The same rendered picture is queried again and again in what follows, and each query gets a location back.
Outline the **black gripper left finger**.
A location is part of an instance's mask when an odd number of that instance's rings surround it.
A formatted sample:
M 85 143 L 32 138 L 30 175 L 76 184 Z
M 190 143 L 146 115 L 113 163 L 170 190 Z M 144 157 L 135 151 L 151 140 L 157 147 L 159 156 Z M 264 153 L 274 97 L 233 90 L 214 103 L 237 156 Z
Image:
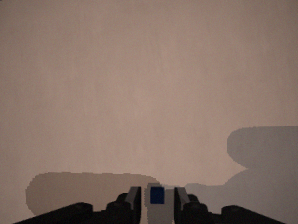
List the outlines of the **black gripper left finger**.
M 141 193 L 141 187 L 131 186 L 106 210 L 93 212 L 93 205 L 78 202 L 13 224 L 140 224 Z

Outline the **dark blue block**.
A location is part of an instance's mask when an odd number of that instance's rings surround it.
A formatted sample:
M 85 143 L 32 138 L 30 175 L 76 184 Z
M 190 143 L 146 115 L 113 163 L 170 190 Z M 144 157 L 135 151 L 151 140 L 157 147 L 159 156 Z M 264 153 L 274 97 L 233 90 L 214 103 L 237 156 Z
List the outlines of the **dark blue block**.
M 164 187 L 151 187 L 150 204 L 164 204 Z

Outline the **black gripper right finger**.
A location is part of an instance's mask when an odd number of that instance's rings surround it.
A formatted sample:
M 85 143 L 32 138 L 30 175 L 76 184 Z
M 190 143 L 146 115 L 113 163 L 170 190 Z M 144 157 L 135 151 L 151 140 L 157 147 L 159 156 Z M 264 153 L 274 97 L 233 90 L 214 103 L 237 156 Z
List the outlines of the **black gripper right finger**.
M 185 187 L 174 187 L 174 223 L 285 224 L 237 205 L 222 207 L 221 214 L 208 212 L 207 205 L 200 203 L 197 196 L 187 194 Z

